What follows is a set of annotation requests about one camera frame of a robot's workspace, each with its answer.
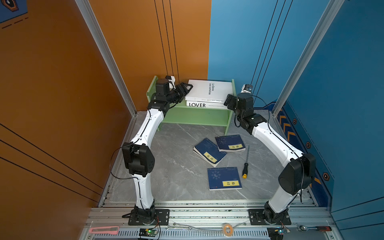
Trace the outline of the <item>white La Dame book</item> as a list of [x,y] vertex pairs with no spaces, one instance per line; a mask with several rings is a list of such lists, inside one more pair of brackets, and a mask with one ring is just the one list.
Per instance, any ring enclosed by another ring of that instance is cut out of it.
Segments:
[[189,80],[193,88],[186,95],[186,101],[224,103],[228,95],[233,95],[231,82]]

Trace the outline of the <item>white LOVER book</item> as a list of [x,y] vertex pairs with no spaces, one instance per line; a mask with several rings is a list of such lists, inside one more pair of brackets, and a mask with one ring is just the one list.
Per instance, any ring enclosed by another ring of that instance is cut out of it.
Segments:
[[186,106],[191,108],[201,108],[201,109],[218,109],[218,110],[228,110],[228,107],[223,103],[214,103],[214,102],[197,102],[197,101],[186,101]]

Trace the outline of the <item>blue book front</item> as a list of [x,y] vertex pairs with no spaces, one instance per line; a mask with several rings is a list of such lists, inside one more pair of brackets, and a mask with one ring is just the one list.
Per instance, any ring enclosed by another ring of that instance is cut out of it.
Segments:
[[239,190],[242,183],[237,167],[208,168],[209,190]]

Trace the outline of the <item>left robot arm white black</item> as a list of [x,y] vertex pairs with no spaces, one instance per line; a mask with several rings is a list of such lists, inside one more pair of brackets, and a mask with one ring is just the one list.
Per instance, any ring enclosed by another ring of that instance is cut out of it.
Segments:
[[150,225],[156,220],[155,199],[151,188],[155,157],[151,151],[151,143],[167,112],[181,103],[192,89],[193,85],[186,83],[175,85],[171,76],[158,79],[144,123],[135,137],[121,147],[125,167],[135,184],[136,204],[127,214],[134,223]]

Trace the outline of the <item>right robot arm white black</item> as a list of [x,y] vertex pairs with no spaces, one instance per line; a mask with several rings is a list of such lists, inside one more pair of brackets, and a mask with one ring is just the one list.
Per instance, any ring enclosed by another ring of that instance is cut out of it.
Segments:
[[235,122],[261,141],[284,167],[278,177],[280,186],[266,202],[263,211],[267,224],[280,224],[287,219],[288,206],[313,182],[316,158],[303,153],[281,137],[267,119],[254,112],[253,101],[253,96],[247,92],[237,96],[228,94],[224,106],[235,113]]

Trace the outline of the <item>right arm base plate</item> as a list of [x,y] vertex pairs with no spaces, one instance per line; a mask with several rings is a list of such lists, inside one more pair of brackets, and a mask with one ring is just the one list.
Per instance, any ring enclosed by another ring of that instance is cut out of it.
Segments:
[[285,225],[292,224],[289,209],[281,213],[275,213],[268,209],[249,209],[249,219],[252,226],[255,225]]

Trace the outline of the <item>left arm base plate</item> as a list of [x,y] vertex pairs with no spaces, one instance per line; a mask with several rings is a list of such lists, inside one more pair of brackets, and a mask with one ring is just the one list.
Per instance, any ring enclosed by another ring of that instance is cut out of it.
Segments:
[[167,226],[170,220],[170,210],[169,209],[155,209],[153,216],[145,216],[144,213],[139,214],[137,211],[132,210],[129,217],[128,225],[129,226],[155,226],[158,224],[160,226]]

